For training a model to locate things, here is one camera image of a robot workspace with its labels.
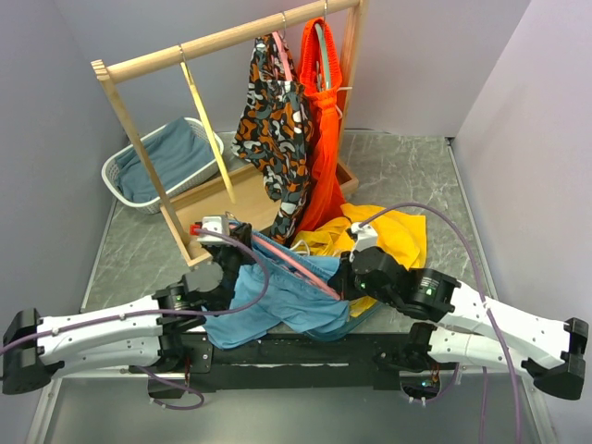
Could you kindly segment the light blue shorts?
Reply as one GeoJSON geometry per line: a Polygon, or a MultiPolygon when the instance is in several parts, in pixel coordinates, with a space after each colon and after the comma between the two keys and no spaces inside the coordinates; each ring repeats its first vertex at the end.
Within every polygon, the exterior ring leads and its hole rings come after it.
{"type": "Polygon", "coordinates": [[[270,274],[266,293],[261,293],[265,283],[261,267],[257,263],[242,266],[230,307],[257,303],[235,314],[208,316],[203,328],[210,341],[219,349],[229,350],[260,339],[279,324],[317,337],[331,336],[345,327],[350,317],[349,303],[325,293],[295,267],[300,265],[328,283],[339,269],[339,259],[302,256],[272,240],[262,245],[258,241],[263,237],[257,231],[253,233],[252,249],[270,274]]]}

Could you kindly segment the yellow hanger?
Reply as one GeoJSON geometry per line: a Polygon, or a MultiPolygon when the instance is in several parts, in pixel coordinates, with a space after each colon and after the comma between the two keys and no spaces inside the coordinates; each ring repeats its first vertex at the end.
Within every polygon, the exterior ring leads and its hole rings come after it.
{"type": "Polygon", "coordinates": [[[203,128],[206,133],[207,140],[210,144],[211,150],[212,150],[214,158],[216,160],[216,164],[218,166],[218,170],[221,175],[221,178],[223,179],[223,183],[224,183],[225,189],[228,193],[228,197],[230,199],[230,202],[232,204],[234,204],[234,203],[236,203],[236,194],[235,194],[234,187],[233,187],[233,184],[231,182],[231,179],[230,179],[230,176],[228,173],[226,163],[223,159],[223,155],[220,152],[219,145],[216,141],[215,132],[214,132],[212,125],[209,121],[209,117],[206,113],[202,98],[199,94],[197,85],[195,83],[195,80],[193,79],[193,76],[191,74],[191,70],[188,66],[183,47],[180,43],[178,44],[178,48],[179,48],[179,53],[181,55],[181,62],[179,63],[179,65],[180,65],[183,75],[185,77],[185,81],[187,82],[187,85],[188,85],[188,88],[189,88],[189,91],[191,94],[191,98],[193,100],[196,111],[199,115],[199,119],[201,120],[201,122],[203,124],[203,128]]]}

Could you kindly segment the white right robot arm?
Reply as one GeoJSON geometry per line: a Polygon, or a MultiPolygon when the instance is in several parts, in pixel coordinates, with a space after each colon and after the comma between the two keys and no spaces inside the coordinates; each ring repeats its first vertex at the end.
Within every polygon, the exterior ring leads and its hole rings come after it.
{"type": "Polygon", "coordinates": [[[381,352],[380,364],[415,373],[451,363],[506,368],[552,397],[582,396],[589,329],[582,319],[529,314],[437,270],[407,269],[378,247],[344,253],[328,285],[345,300],[370,296],[413,319],[407,340],[381,352]]]}

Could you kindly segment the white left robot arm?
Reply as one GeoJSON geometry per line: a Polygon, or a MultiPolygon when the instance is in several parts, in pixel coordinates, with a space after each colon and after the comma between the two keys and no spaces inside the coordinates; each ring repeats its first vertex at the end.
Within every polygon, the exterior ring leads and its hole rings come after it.
{"type": "Polygon", "coordinates": [[[132,302],[65,316],[19,311],[2,337],[3,394],[32,392],[55,378],[104,367],[179,368],[187,353],[182,335],[230,311],[240,268],[254,261],[242,245],[206,249],[211,262],[132,302]]]}

